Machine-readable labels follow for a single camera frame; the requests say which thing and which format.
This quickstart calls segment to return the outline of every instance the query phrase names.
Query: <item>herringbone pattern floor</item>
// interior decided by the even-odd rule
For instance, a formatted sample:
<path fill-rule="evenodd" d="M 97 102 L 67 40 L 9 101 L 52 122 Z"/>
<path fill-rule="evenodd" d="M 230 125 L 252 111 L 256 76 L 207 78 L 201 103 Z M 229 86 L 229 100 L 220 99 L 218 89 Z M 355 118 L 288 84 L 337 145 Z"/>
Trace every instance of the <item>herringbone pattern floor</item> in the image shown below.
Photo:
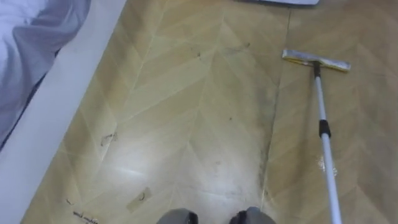
<path fill-rule="evenodd" d="M 23 223 L 329 223 L 311 68 L 284 48 L 351 62 L 323 70 L 343 221 L 398 223 L 397 10 L 127 0 Z"/>

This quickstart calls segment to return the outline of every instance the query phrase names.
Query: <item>mop head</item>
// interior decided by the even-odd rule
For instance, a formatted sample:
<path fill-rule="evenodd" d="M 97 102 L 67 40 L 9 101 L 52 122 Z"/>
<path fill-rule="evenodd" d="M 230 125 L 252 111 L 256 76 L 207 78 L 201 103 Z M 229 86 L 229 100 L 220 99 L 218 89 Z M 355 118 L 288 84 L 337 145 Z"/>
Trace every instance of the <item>mop head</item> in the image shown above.
<path fill-rule="evenodd" d="M 277 2 L 282 4 L 305 5 L 311 6 L 318 4 L 319 0 L 255 0 L 259 2 Z"/>
<path fill-rule="evenodd" d="M 327 67 L 336 69 L 342 72 L 348 72 L 351 68 L 351 65 L 348 62 L 339 61 L 339 60 L 331 60 L 323 57 L 319 57 L 313 54 L 308 54 L 304 52 L 298 52 L 296 50 L 284 50 L 282 54 L 282 58 L 286 59 L 290 62 L 299 63 L 302 65 L 312 66 L 313 62 L 319 62 L 321 67 Z"/>

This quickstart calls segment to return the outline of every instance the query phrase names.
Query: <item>white mop handle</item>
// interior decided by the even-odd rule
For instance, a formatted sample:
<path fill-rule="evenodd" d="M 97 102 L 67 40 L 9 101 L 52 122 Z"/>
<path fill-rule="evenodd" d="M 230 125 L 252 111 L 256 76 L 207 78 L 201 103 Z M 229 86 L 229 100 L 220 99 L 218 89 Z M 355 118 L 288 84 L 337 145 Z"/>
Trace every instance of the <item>white mop handle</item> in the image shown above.
<path fill-rule="evenodd" d="M 323 92 L 321 78 L 315 77 L 315 85 L 317 86 L 318 101 L 319 101 L 319 117 L 321 120 L 326 120 L 325 104 L 323 102 Z M 336 188 L 335 175 L 333 172 L 333 158 L 331 155 L 330 138 L 327 133 L 321 135 L 323 143 L 323 154 L 325 161 L 326 181 L 329 191 L 329 209 L 332 224 L 342 224 L 340 206 L 338 204 L 338 194 Z"/>

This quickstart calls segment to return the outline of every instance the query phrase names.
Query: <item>white bed frame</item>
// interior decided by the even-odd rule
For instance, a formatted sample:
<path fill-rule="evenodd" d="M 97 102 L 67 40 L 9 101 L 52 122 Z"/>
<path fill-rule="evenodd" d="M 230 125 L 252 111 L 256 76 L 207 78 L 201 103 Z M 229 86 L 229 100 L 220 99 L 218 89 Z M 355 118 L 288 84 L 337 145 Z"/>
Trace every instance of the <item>white bed frame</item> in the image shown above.
<path fill-rule="evenodd" d="M 21 222 L 79 107 L 126 0 L 92 0 L 0 152 L 0 223 Z"/>

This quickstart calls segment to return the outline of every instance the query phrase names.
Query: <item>mop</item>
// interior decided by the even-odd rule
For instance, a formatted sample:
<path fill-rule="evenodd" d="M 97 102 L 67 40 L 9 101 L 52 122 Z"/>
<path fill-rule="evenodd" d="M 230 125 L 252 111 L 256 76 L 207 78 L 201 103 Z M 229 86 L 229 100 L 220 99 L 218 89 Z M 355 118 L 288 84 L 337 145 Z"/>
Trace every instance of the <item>mop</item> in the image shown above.
<path fill-rule="evenodd" d="M 333 170 L 333 158 L 331 156 L 330 147 L 330 128 L 326 120 L 325 104 L 323 102 L 323 92 L 321 83 L 321 67 L 333 68 L 342 72 L 348 72 L 351 65 L 348 62 L 338 60 L 331 60 L 322 58 L 313 54 L 298 52 L 296 50 L 284 50 L 282 58 L 290 62 L 299 63 L 302 65 L 313 66 L 313 73 L 315 76 L 315 85 L 318 92 L 318 107 L 319 107 L 319 136 L 323 144 L 323 157 L 325 161 L 326 182 L 329 192 L 329 209 L 332 224 L 342 224 L 340 207 L 338 203 L 338 194 Z"/>
<path fill-rule="evenodd" d="M 254 0 L 258 2 L 277 2 L 277 3 L 284 3 L 284 4 L 293 4 L 293 5 L 316 5 L 318 4 L 319 0 Z"/>

